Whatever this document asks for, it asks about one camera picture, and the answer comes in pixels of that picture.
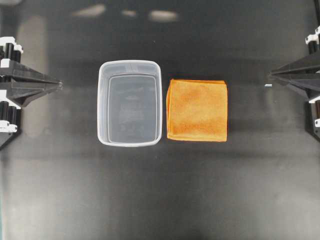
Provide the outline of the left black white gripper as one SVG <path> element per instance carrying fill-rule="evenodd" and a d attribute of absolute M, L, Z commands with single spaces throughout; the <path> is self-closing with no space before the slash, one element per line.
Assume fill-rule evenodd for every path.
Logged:
<path fill-rule="evenodd" d="M 40 87 L 12 87 L 13 79 L 0 73 L 0 148 L 3 149 L 21 133 L 21 107 L 63 88 L 58 79 L 21 64 L 23 47 L 13 36 L 0 38 L 0 70 L 9 68 L 15 80 L 43 83 Z"/>

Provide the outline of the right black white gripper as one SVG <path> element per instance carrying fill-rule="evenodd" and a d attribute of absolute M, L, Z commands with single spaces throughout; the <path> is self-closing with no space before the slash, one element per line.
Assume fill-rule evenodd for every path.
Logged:
<path fill-rule="evenodd" d="M 309 55 L 270 72 L 268 79 L 308 100 L 312 133 L 320 139 L 320 26 L 306 37 Z"/>

